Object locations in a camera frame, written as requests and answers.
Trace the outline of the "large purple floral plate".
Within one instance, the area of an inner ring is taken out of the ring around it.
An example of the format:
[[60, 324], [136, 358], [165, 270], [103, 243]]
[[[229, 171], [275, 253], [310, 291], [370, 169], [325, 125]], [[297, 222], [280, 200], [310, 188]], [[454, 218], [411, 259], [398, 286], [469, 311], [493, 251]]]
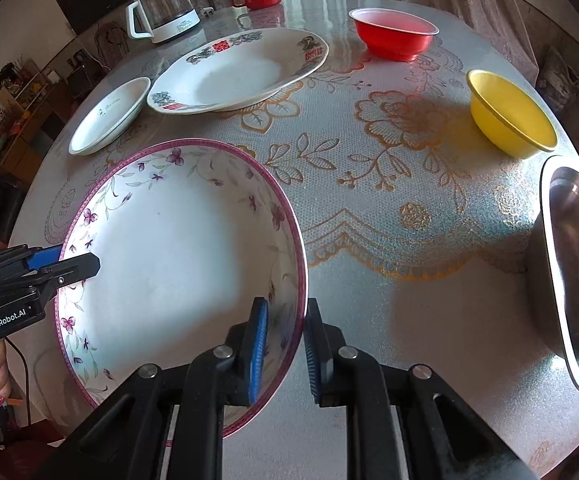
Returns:
[[305, 246], [291, 203], [241, 148], [178, 139], [145, 148], [99, 182], [74, 216], [62, 256], [99, 271], [55, 299], [62, 355], [101, 404], [134, 370], [192, 361], [268, 301], [260, 390], [228, 408], [235, 434], [271, 400], [293, 362], [306, 315]]

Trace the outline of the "white plate red pattern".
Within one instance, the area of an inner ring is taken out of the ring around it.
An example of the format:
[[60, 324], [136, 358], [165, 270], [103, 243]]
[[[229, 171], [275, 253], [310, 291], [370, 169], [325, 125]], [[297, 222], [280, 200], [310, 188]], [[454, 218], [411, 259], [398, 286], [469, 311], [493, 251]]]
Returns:
[[328, 56], [329, 45], [315, 32], [238, 32], [182, 55], [152, 84], [147, 104], [169, 115], [240, 110], [313, 74]]

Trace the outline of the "small white plate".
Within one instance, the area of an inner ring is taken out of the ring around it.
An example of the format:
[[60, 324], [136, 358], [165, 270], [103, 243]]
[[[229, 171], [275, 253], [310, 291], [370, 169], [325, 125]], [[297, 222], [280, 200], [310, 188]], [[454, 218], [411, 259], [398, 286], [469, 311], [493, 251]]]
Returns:
[[114, 142], [140, 115], [150, 87], [148, 77], [138, 77], [107, 94], [76, 127], [69, 154], [88, 156]]

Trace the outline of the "glass white electric kettle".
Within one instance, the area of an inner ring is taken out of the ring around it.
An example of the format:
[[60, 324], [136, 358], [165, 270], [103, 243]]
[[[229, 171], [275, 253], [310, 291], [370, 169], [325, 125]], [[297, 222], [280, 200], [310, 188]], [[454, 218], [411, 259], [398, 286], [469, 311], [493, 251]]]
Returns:
[[190, 0], [133, 0], [126, 7], [126, 27], [132, 39], [153, 44], [178, 37], [200, 23]]

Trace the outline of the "wooden shelf with clutter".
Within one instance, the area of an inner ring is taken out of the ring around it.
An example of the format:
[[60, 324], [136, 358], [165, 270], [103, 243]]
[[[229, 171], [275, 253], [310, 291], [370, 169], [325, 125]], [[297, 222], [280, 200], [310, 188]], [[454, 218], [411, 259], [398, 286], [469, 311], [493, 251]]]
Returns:
[[70, 119], [74, 99], [52, 68], [20, 58], [0, 71], [0, 105], [0, 178], [26, 190]]

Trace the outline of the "yellow plastic bowl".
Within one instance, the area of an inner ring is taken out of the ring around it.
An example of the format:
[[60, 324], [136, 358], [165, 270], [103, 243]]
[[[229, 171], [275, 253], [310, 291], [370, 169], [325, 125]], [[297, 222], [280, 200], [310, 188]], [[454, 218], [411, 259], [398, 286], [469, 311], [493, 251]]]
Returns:
[[523, 89], [489, 70], [470, 70], [466, 82], [472, 118], [499, 150], [517, 159], [555, 150], [557, 133], [550, 119]]

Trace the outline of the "stainless steel bowl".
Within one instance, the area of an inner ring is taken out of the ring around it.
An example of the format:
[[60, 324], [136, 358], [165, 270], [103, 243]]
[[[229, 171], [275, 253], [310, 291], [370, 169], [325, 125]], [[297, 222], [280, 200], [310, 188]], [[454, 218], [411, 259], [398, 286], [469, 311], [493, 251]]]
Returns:
[[555, 155], [545, 161], [539, 205], [527, 252], [532, 318], [579, 390], [579, 164], [574, 159]]

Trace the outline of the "red plastic bowl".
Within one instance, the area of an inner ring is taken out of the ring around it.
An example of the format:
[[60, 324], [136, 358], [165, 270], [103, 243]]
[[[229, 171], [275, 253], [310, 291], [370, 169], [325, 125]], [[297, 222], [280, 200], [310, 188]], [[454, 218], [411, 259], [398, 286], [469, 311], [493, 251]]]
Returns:
[[439, 34], [430, 21], [393, 9], [355, 9], [349, 12], [349, 18], [367, 50], [390, 61], [415, 61]]

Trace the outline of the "grey printed sack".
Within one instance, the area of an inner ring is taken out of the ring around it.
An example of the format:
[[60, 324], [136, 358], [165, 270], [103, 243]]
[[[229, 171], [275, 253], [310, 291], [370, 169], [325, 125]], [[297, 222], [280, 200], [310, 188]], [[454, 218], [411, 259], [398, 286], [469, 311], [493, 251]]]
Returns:
[[559, 115], [575, 99], [578, 76], [555, 47], [550, 46], [541, 67], [536, 88], [539, 95]]

